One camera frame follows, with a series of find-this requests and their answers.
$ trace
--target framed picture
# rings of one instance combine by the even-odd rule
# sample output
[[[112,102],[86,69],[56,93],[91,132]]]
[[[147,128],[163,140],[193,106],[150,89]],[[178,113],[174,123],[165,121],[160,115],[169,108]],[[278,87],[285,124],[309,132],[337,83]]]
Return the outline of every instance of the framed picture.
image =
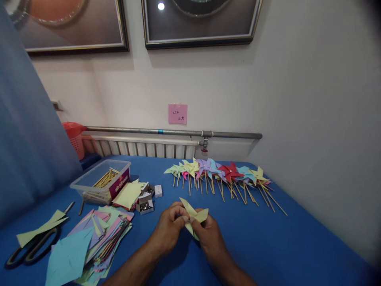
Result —
[[[262,0],[142,0],[147,49],[249,44]]]
[[[128,51],[122,0],[4,0],[29,55]]]

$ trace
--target person's left hand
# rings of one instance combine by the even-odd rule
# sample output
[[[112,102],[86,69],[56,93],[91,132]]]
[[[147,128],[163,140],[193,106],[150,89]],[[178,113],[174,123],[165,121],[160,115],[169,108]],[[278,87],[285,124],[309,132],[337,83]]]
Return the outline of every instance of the person's left hand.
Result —
[[[181,229],[189,221],[189,214],[182,202],[174,202],[162,212],[159,222],[147,243],[153,247],[160,256],[172,251],[177,243]]]

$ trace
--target stack of colored paper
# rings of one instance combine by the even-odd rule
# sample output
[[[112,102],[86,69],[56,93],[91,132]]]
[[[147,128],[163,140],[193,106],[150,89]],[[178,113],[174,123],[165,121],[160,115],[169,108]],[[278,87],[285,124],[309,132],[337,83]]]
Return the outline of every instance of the stack of colored paper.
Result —
[[[95,286],[106,278],[120,241],[132,228],[133,216],[123,208],[109,206],[89,212],[52,247],[45,285],[74,281]]]
[[[114,206],[123,207],[130,211],[134,208],[137,198],[141,194],[141,189],[146,185],[146,183],[139,183],[139,179],[133,181],[132,183],[127,183],[120,190],[119,194],[112,201]]]

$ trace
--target radiator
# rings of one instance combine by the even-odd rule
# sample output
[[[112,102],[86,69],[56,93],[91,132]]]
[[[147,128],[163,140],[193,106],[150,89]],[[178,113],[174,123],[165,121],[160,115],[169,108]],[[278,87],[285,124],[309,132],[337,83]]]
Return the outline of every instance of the radiator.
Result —
[[[130,155],[158,158],[192,159],[198,141],[82,135],[83,146],[88,153],[100,156]]]

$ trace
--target white box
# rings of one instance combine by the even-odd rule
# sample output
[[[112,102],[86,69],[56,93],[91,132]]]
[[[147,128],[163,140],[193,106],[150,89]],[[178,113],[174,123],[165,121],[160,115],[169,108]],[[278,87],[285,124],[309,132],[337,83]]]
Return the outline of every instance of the white box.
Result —
[[[162,197],[163,196],[163,190],[161,185],[155,186],[155,198]]]

